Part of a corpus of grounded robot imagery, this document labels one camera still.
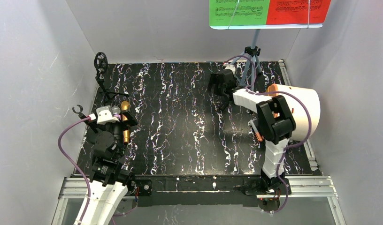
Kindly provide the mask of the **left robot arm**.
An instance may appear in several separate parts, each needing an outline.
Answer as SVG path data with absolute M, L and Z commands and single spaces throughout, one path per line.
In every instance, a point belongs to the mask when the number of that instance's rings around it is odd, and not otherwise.
M 86 177 L 87 191 L 76 225 L 107 225 L 127 192 L 133 188 L 134 173 L 123 169 L 120 161 L 128 141 L 125 133 L 138 122 L 129 110 L 104 106 L 86 116 L 78 113 L 87 126 L 95 129 L 91 171 Z

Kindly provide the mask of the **grey tripod music stand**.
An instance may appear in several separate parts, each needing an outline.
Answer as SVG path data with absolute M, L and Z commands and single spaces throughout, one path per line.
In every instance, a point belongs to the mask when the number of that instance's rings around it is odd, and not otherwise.
M 239 79 L 239 82 L 241 85 L 249 87 L 251 90 L 254 89 L 255 81 L 258 78 L 258 76 L 262 75 L 262 69 L 260 66 L 260 48 L 256 45 L 258 36 L 260 34 L 260 30 L 256 30 L 253 36 L 253 41 L 250 46 L 245 47 L 244 52 L 235 57 L 231 64 L 235 64 L 239 59 L 245 58 L 246 59 L 246 64 L 245 68 L 242 74 L 241 79 Z M 247 74 L 248 71 L 251 71 L 251 76 L 250 76 L 250 82 L 249 85 L 247 84 Z

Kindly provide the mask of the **black marker blue cap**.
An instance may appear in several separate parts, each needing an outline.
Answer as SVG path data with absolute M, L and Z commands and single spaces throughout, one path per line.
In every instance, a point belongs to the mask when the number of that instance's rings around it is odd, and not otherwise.
M 230 101 L 229 101 L 229 100 L 224 100 L 224 101 L 222 102 L 222 105 L 220 106 L 220 110 L 221 110 L 221 111 L 224 111 L 224 110 L 229 106 L 229 104 L 230 104 Z

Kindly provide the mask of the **gold microphone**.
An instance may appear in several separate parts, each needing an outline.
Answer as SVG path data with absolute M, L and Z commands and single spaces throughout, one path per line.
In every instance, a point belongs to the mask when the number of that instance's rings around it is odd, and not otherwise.
M 120 106 L 121 111 L 126 111 L 129 108 L 130 108 L 130 104 L 128 101 L 122 101 L 121 102 L 121 106 Z M 128 118 L 123 114 L 122 114 L 122 121 L 123 122 L 128 121 Z M 124 145 L 126 145 L 129 142 L 130 142 L 130 131 L 129 131 L 129 127 L 126 125 L 125 129 L 123 130 L 123 143 L 124 143 Z

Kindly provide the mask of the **green sheet music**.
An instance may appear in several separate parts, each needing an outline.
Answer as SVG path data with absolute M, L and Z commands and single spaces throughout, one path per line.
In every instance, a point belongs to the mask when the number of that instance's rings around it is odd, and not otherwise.
M 265 25 L 270 0 L 211 0 L 210 26 Z

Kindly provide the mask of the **purple glitter microphone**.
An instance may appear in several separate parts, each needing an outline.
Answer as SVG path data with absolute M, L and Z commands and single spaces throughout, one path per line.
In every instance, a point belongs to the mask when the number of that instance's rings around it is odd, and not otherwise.
M 112 115 L 114 117 L 116 117 L 118 120 L 122 120 L 121 119 L 121 109 L 118 106 L 111 107 L 111 110 L 112 110 Z

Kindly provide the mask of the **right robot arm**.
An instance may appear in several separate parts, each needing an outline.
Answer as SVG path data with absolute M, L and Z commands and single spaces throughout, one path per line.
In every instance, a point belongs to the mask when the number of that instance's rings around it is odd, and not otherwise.
M 211 74 L 207 91 L 223 97 L 224 107 L 233 102 L 257 114 L 257 122 L 251 127 L 258 141 L 265 143 L 265 161 L 260 177 L 240 190 L 245 194 L 279 190 L 280 185 L 285 184 L 286 147 L 296 129 L 296 122 L 285 97 L 271 97 L 240 86 L 230 69 Z

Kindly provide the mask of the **black tripod mic stand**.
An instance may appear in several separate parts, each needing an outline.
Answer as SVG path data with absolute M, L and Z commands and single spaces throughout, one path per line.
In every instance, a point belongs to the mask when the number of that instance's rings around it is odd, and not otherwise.
M 123 97 L 129 96 L 129 94 L 126 94 L 126 93 L 114 92 L 114 91 L 109 91 L 108 89 L 106 89 L 104 85 L 104 75 L 106 74 L 108 70 L 108 60 L 107 60 L 107 56 L 103 52 L 98 52 L 95 55 L 93 63 L 96 69 L 95 80 L 99 88 L 101 89 L 99 93 L 102 95 L 104 103 L 112 101 L 116 96 L 123 96 Z

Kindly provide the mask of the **black round-base mic stand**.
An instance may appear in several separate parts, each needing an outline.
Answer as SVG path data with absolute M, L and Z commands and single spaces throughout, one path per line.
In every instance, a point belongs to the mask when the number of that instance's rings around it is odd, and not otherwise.
M 73 113 L 77 114 L 78 117 L 79 117 L 81 120 L 85 119 L 87 116 L 86 116 L 85 114 L 83 114 L 83 109 L 84 109 L 84 108 L 83 108 L 81 105 L 77 105 L 77 107 L 79 108 L 78 111 L 75 109 L 75 107 L 72 107 L 72 111 L 73 111 Z M 98 124 L 96 124 L 96 122 L 94 122 L 94 121 L 92 121 L 91 119 L 89 119 L 89 120 L 85 120 L 84 123 L 85 123 L 88 127 L 90 127 L 94 133 L 97 134 L 97 133 L 99 132 L 99 130 L 98 130 L 99 126 L 98 126 Z

